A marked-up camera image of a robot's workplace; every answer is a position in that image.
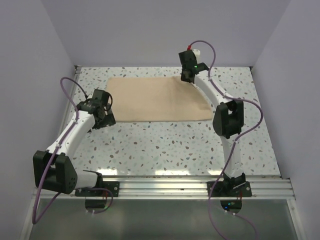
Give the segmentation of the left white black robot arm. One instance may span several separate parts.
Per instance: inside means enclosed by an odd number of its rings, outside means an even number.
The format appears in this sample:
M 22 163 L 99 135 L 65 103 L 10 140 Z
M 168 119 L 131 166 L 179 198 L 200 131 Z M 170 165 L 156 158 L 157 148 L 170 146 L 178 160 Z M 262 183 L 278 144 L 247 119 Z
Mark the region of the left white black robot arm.
M 109 92 L 95 89 L 91 98 L 81 101 L 57 140 L 46 150 L 33 155 L 35 186 L 62 194 L 86 189 L 92 196 L 103 193 L 103 177 L 90 170 L 76 170 L 72 158 L 86 134 L 115 125 L 113 98 Z

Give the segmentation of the beige cloth surgical kit wrap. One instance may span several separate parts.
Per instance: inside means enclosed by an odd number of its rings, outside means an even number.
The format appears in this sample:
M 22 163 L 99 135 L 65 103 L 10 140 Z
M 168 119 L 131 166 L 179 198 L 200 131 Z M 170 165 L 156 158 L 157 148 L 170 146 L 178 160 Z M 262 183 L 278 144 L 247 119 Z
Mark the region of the beige cloth surgical kit wrap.
M 111 77 L 106 91 L 113 97 L 116 121 L 190 122 L 213 118 L 211 105 L 192 84 L 179 76 Z

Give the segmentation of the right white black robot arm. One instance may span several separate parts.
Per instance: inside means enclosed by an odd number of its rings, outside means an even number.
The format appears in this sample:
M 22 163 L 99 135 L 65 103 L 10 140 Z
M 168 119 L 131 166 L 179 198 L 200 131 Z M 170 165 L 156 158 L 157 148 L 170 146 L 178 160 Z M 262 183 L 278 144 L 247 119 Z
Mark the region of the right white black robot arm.
M 236 137 L 244 126 L 244 104 L 241 100 L 228 99 L 219 85 L 214 85 L 211 79 L 204 80 L 197 76 L 202 71 L 208 71 L 205 63 L 198 63 L 195 53 L 187 49 L 178 54 L 181 64 L 181 80 L 192 83 L 200 88 L 215 107 L 212 126 L 220 137 L 224 167 L 221 172 L 222 181 L 208 183 L 210 197 L 235 196 L 246 184 L 246 175 L 242 169 L 240 147 Z

